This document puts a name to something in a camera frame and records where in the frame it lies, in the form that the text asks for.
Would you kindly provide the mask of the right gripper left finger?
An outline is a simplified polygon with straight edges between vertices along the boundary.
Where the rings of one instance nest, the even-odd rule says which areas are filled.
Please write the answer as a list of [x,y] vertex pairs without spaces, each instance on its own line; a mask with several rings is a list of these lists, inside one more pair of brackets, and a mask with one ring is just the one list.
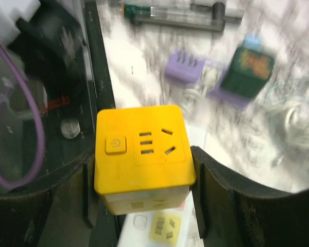
[[0,194],[0,246],[88,246],[96,224],[94,151]]

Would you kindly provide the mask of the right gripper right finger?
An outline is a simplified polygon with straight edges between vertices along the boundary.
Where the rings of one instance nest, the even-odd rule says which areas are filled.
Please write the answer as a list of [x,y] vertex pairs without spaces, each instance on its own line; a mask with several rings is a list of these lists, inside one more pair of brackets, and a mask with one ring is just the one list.
[[309,246],[309,189],[289,193],[259,184],[191,148],[199,236],[205,246]]

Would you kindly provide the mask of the white multicolour power strip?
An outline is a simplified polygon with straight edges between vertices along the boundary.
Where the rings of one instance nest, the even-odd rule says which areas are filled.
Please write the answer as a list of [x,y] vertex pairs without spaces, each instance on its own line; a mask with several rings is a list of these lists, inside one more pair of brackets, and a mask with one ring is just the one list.
[[203,246],[192,193],[179,208],[128,214],[117,246]]

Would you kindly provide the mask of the yellow cube socket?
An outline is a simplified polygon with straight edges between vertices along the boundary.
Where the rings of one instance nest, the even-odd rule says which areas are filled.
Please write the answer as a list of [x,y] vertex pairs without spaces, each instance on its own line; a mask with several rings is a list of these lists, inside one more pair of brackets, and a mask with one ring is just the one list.
[[195,181],[177,105],[107,109],[97,114],[94,188],[111,213],[178,208]]

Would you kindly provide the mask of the dark green cube socket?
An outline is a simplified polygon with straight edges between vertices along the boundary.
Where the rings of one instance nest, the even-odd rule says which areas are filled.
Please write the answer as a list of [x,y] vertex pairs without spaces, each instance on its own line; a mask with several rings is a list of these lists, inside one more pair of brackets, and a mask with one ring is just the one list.
[[239,46],[220,88],[253,99],[271,78],[274,63],[275,57],[272,54]]

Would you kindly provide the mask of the purple USB power strip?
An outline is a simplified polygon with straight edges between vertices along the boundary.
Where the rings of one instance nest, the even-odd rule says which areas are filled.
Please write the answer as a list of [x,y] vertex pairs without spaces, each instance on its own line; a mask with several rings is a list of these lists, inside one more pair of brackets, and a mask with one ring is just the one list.
[[206,92],[206,96],[215,97],[236,105],[242,109],[246,108],[251,102],[251,99],[239,96],[236,93],[229,93],[221,89],[223,78],[227,75],[228,66],[222,62],[194,55],[183,50],[174,51],[168,58],[165,68],[165,77],[172,83],[190,89],[205,78],[205,75],[210,69],[215,69],[218,72],[218,79],[214,85]]

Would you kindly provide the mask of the light blue charger plug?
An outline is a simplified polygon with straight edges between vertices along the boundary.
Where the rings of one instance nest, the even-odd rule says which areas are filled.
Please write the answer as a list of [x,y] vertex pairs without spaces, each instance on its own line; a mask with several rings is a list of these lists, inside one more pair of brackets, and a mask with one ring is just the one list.
[[257,35],[248,33],[243,39],[242,46],[249,49],[260,50],[261,40]]

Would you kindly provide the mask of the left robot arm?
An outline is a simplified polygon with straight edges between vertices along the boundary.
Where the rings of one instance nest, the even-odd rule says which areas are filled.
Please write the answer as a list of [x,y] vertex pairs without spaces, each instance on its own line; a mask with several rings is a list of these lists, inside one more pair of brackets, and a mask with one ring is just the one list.
[[81,14],[79,1],[0,1],[0,47],[19,57],[50,99],[77,104],[85,94]]

